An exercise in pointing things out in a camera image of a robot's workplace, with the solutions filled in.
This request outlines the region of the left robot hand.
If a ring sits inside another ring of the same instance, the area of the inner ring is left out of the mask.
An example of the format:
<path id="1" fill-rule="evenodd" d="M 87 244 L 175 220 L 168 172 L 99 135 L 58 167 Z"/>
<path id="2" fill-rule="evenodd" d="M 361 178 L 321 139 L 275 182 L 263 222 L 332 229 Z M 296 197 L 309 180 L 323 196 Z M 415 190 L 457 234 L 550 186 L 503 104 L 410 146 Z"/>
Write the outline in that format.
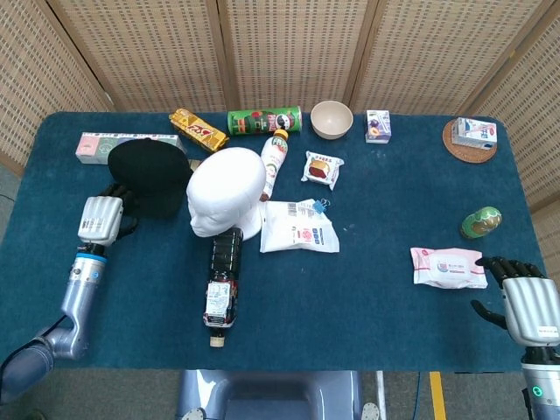
<path id="1" fill-rule="evenodd" d="M 83 208 L 78 229 L 86 244 L 108 247 L 135 232 L 138 218 L 135 194 L 125 185 L 113 183 L 97 196 L 89 197 Z"/>

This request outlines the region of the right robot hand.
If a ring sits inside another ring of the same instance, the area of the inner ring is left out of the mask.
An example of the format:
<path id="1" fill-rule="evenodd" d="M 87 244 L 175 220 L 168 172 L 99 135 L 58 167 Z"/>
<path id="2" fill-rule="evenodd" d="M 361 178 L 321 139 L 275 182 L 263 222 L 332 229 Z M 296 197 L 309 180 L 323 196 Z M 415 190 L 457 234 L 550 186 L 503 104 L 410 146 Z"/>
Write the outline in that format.
<path id="1" fill-rule="evenodd" d="M 556 283 L 531 263 L 504 257 L 481 257 L 476 264 L 496 280 L 504 313 L 489 311 L 480 301 L 472 308 L 485 321 L 506 330 L 522 347 L 559 345 L 559 292 Z"/>

